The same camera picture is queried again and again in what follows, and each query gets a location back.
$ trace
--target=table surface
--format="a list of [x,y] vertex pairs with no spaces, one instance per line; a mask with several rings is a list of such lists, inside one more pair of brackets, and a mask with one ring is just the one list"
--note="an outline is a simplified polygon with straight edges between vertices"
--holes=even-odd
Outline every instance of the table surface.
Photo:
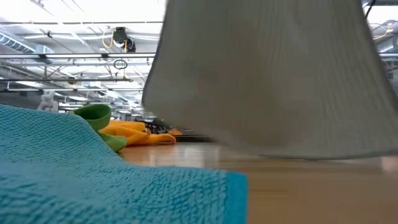
[[127,147],[142,166],[226,169],[248,178],[248,223],[398,223],[398,159],[265,159],[214,143]]

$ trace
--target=gray cloth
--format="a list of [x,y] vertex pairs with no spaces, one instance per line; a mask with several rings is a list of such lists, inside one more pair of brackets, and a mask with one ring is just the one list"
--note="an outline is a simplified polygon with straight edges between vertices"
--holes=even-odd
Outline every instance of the gray cloth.
[[170,0],[144,106],[269,157],[398,152],[397,98],[359,1]]

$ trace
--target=warehouse ceiling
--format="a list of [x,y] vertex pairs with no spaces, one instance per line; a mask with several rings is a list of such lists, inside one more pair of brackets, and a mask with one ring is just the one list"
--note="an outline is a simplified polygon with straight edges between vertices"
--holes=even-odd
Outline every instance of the warehouse ceiling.
[[[165,0],[15,0],[3,1],[0,4],[0,32],[3,30],[28,43],[44,45],[52,49],[55,54],[123,54],[126,49],[117,46],[111,39],[116,27],[126,28],[126,34],[134,41],[137,53],[154,53],[165,13]],[[21,54],[21,52],[0,45],[0,54]],[[115,68],[114,61],[117,59],[126,61],[127,68],[121,70]],[[69,77],[86,80],[112,79],[108,82],[76,82],[73,85],[61,83],[64,88],[94,86],[142,89],[152,61],[153,58],[56,58],[51,64],[38,63],[31,59],[7,60],[6,63],[31,71],[34,76],[30,78],[38,78],[36,75],[48,78],[50,75],[54,80]],[[15,78],[10,75],[11,73],[7,75],[9,68],[4,64],[2,69],[4,72],[0,73],[0,77]],[[11,84],[19,88],[31,88],[35,85]],[[54,87],[52,83],[39,84]],[[111,101],[127,105],[123,106],[123,109],[142,111],[141,106],[138,107],[142,96],[140,91],[109,92],[111,92],[109,94]],[[74,96],[68,98],[68,101],[109,100],[107,94],[104,97],[104,94],[98,92],[77,94],[58,91],[57,93],[58,96]]]

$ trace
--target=yellow cloth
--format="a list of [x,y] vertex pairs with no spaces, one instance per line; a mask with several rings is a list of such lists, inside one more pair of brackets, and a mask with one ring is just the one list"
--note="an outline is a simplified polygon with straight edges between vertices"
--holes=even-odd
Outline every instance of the yellow cloth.
[[145,124],[134,121],[110,121],[108,126],[100,130],[101,133],[113,136],[124,136],[128,145],[146,145],[169,142],[175,144],[175,138],[169,134],[148,134]]

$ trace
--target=green cloth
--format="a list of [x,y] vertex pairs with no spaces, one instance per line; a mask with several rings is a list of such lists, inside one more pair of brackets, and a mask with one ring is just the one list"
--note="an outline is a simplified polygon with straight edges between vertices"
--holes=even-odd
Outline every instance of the green cloth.
[[74,110],[75,115],[81,116],[98,133],[101,139],[115,152],[126,146],[127,139],[123,136],[112,136],[100,133],[107,127],[111,119],[112,109],[106,105],[89,105]]

